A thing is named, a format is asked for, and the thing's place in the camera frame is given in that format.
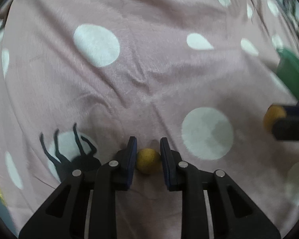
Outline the beige longan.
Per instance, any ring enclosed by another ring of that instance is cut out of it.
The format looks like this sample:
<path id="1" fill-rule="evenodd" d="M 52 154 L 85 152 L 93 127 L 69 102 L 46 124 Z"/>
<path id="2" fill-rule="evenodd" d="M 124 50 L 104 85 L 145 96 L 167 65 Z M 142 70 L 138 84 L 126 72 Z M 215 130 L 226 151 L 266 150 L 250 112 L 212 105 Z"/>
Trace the beige longan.
<path id="1" fill-rule="evenodd" d="M 271 132 L 273 125 L 279 120 L 286 118 L 287 112 L 280 105 L 271 105 L 263 118 L 263 126 L 267 132 Z"/>
<path id="2" fill-rule="evenodd" d="M 160 154 L 151 148 L 144 148 L 137 153 L 136 168 L 143 174 L 152 175 L 161 171 Z"/>

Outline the green plastic bowl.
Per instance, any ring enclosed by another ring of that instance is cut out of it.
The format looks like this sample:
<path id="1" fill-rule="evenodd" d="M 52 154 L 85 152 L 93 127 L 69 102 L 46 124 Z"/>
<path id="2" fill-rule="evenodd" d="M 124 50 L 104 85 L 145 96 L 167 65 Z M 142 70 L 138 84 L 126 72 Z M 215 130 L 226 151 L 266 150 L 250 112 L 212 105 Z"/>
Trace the green plastic bowl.
<path id="1" fill-rule="evenodd" d="M 280 57 L 276 75 L 299 101 L 299 57 L 287 48 L 277 48 Z"/>

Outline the pink polka dot cloth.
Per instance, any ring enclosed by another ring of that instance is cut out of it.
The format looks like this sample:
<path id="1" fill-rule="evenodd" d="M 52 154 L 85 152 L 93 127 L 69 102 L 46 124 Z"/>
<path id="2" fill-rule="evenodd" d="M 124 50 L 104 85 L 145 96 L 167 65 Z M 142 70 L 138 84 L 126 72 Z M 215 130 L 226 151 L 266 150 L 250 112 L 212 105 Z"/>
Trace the pink polka dot cloth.
<path id="1" fill-rule="evenodd" d="M 0 0 L 0 220 L 17 238 L 74 161 L 162 137 L 222 169 L 282 238 L 299 237 L 299 142 L 264 129 L 299 101 L 276 75 L 299 57 L 299 0 Z"/>

